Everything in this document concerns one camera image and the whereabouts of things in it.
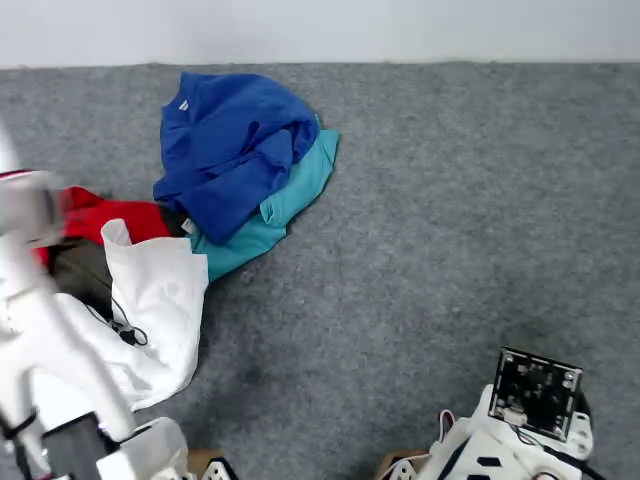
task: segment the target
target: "white wall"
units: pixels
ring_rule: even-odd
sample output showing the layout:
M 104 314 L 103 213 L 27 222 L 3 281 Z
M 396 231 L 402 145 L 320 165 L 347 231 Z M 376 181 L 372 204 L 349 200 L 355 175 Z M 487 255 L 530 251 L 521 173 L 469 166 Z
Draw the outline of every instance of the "white wall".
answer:
M 640 60 L 638 0 L 1 0 L 0 68 Z

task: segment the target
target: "gray carpet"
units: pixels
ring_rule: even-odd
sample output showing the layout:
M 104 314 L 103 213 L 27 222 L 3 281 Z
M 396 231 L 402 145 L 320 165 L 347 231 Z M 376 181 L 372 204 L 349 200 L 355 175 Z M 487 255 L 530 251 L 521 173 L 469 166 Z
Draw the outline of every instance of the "gray carpet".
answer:
M 470 414 L 509 344 L 585 368 L 593 465 L 637 476 L 640 66 L 196 70 L 270 75 L 343 139 L 290 235 L 210 287 L 192 384 L 140 421 L 243 479 L 370 479 Z M 0 112 L 29 167 L 149 199 L 179 71 L 0 72 Z

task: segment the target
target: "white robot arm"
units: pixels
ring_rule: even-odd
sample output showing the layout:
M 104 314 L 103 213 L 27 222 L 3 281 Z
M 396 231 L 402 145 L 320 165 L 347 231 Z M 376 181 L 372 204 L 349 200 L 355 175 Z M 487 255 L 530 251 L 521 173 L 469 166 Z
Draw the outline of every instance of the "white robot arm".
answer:
M 0 302 L 10 317 L 0 322 L 0 428 L 24 476 L 195 479 L 179 426 L 160 418 L 136 429 L 105 365 L 54 301 L 54 286 L 30 249 L 60 235 L 58 183 L 48 173 L 18 169 L 0 125 Z M 45 432 L 30 392 L 35 369 L 79 387 L 95 414 Z

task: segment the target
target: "black cord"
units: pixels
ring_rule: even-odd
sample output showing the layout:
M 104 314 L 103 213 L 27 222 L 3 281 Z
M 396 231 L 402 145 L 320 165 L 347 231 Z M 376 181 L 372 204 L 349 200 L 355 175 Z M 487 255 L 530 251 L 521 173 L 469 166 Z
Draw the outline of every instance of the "black cord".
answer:
M 528 440 L 522 436 L 522 433 L 520 432 L 520 427 L 516 427 L 515 425 L 512 425 L 512 424 L 509 424 L 509 426 L 511 427 L 511 430 L 513 430 L 513 432 L 518 437 L 518 440 L 520 440 L 525 445 L 535 446 L 535 443 L 533 443 L 531 440 Z
M 546 475 L 547 477 L 551 477 L 553 480 L 560 480 L 559 477 L 557 477 L 556 475 L 554 475 L 551 472 L 536 473 L 535 477 L 533 477 L 531 480 L 538 480 L 540 477 L 542 477 L 542 475 Z
M 107 290 L 109 290 L 109 291 L 111 290 L 111 285 L 109 285 L 107 282 L 102 280 L 98 275 L 93 273 L 88 268 L 85 268 L 82 265 L 78 265 L 78 264 L 75 264 L 75 263 L 73 264 L 73 266 L 75 268 L 77 268 L 78 270 L 81 270 L 84 274 L 86 274 L 86 275 L 90 276 L 91 278 L 93 278 L 96 282 L 98 282 L 100 285 L 102 285 Z M 120 313 L 122 314 L 122 317 L 125 319 L 125 321 L 129 325 L 131 325 L 131 323 L 129 322 L 129 319 L 127 318 L 127 314 L 124 313 L 124 309 L 120 306 L 120 304 L 113 297 L 111 297 L 111 301 L 116 305 L 116 307 L 118 307 L 118 310 L 120 310 Z
M 567 455 L 564 452 L 559 452 L 559 451 L 557 451 L 557 450 L 555 450 L 555 449 L 553 449 L 551 447 L 548 447 L 546 445 L 544 445 L 542 448 L 549 455 L 553 455 L 554 457 L 556 457 L 561 462 L 567 463 L 567 464 L 571 465 L 572 467 L 577 468 L 578 470 L 580 470 L 585 475 L 593 478 L 593 480 L 606 480 L 606 478 L 604 476 L 602 476 L 601 474 L 596 472 L 593 468 L 591 468 L 589 465 L 587 465 L 587 462 L 585 462 L 584 460 L 578 460 L 577 458 L 572 457 L 571 455 Z
M 133 327 L 129 323 L 129 319 L 125 315 L 124 310 L 122 310 L 122 307 L 118 305 L 118 302 L 113 300 L 113 303 L 115 303 L 120 309 L 120 311 L 122 312 L 122 316 L 124 317 L 126 324 L 119 323 L 116 320 L 107 320 L 106 318 L 102 318 L 96 312 L 94 312 L 93 309 L 89 307 L 89 305 L 85 303 L 83 303 L 83 305 L 89 311 L 89 313 L 93 316 L 93 318 L 98 320 L 100 323 L 104 323 L 105 325 L 110 327 L 114 332 L 116 332 L 120 336 L 120 338 L 125 343 L 128 343 L 129 345 L 140 345 L 140 346 L 144 346 L 147 343 L 149 343 L 149 338 L 147 337 L 146 332 L 141 328 Z
M 31 468 L 29 467 L 29 461 L 27 460 L 27 453 L 24 448 L 24 445 L 18 438 L 20 432 L 22 432 L 25 428 L 35 422 L 36 417 L 38 416 L 38 411 L 34 408 L 31 415 L 29 415 L 26 420 L 21 422 L 15 427 L 10 427 L 9 422 L 4 418 L 3 415 L 0 415 L 0 431 L 5 440 L 13 442 L 13 446 L 15 448 L 16 455 L 16 465 L 20 470 L 20 473 L 25 478 L 25 480 L 31 480 Z

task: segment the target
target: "white cloth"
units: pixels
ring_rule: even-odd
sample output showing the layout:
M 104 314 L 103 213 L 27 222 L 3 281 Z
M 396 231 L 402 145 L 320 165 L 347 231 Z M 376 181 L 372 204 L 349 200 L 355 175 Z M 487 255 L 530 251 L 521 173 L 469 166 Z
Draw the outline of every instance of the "white cloth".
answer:
M 121 307 L 128 322 L 146 333 L 148 344 L 126 344 L 95 318 L 97 313 L 70 295 L 56 294 L 56 299 L 105 361 L 132 410 L 138 410 L 169 398 L 191 381 L 198 361 L 207 259 L 191 252 L 187 238 L 132 245 L 121 219 L 107 222 L 101 234 L 113 278 L 114 316 Z M 65 386 L 50 375 L 35 377 L 34 398 L 49 428 L 90 410 L 75 389 L 61 390 Z

